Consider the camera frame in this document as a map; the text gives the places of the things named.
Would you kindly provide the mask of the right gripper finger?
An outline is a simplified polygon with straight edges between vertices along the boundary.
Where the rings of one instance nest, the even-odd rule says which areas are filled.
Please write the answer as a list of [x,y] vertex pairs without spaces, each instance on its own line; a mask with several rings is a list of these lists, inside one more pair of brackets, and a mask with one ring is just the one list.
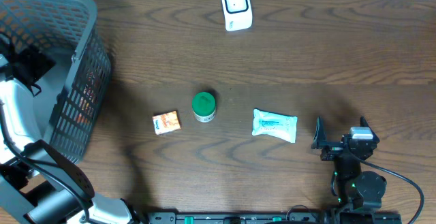
[[313,143],[311,145],[311,149],[322,149],[327,145],[326,134],[324,130],[324,123],[322,118],[319,116],[317,118],[315,135],[313,138]]
[[360,117],[360,126],[366,128],[367,133],[365,134],[364,138],[366,140],[372,140],[374,143],[378,144],[380,142],[379,137],[376,135],[376,133],[370,128],[367,120],[365,117]]

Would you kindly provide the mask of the white wet wipes pack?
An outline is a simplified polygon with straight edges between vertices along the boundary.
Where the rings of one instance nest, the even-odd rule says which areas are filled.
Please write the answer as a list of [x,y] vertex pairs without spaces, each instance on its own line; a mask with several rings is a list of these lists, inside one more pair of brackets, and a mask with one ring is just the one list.
[[254,109],[251,134],[253,136],[270,135],[294,144],[296,142],[297,123],[297,116],[287,116]]

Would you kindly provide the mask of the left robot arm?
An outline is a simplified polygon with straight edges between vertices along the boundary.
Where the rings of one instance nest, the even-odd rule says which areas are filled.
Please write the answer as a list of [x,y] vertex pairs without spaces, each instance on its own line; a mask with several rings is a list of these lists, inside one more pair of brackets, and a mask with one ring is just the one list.
[[84,172],[43,141],[33,114],[38,71],[1,35],[1,207],[20,223],[140,223],[122,199],[94,192]]

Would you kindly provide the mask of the small orange box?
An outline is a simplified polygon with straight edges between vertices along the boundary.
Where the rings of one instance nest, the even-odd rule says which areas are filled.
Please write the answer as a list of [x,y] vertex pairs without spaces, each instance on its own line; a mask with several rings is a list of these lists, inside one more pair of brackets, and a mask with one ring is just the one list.
[[162,135],[181,129],[177,111],[153,116],[153,126],[156,135]]

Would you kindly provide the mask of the grey plastic mesh basket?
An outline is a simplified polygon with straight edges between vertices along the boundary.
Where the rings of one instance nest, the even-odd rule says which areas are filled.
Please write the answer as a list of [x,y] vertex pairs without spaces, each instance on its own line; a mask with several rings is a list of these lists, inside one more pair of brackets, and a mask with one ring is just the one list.
[[[112,70],[97,32],[93,0],[1,0],[1,32],[16,52],[35,50],[54,62],[37,81],[42,92],[33,111],[43,140],[73,163],[82,161]],[[87,73],[95,75],[95,102],[88,125],[76,117]]]

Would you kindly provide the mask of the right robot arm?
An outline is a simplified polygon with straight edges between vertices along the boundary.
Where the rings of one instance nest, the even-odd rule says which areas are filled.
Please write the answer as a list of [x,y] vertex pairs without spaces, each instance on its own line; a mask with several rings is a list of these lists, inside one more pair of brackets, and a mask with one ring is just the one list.
[[317,119],[312,149],[320,149],[322,161],[332,161],[334,172],[330,190],[339,205],[323,211],[320,223],[374,223],[375,211],[382,206],[386,179],[361,164],[372,156],[379,138],[362,116],[360,126],[351,127],[339,142],[327,140],[324,124]]

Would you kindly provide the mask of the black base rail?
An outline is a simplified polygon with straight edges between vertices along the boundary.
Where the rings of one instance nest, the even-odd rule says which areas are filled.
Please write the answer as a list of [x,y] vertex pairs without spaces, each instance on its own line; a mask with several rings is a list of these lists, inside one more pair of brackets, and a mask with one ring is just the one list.
[[174,212],[150,212],[147,214],[150,224],[264,224],[264,223],[301,223],[301,224],[401,224],[399,214],[387,213],[350,213],[342,212],[338,216],[331,212],[308,212],[293,210],[284,213],[227,213],[227,214],[177,214]]

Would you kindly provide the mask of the red orange snack bag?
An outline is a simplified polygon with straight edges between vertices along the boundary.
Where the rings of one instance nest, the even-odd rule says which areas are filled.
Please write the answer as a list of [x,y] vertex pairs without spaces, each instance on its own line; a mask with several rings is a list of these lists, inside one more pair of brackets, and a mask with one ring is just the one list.
[[93,104],[95,102],[95,75],[92,71],[87,73],[86,84],[83,90],[83,96],[80,98],[79,106],[81,113],[76,117],[76,121],[81,125],[88,125],[93,113]]

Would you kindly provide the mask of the green lid jar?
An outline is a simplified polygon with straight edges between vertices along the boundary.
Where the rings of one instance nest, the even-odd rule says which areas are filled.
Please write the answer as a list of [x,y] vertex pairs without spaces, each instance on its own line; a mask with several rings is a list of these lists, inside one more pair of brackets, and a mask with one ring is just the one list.
[[191,103],[193,114],[197,121],[208,123],[216,115],[216,100],[207,92],[197,93]]

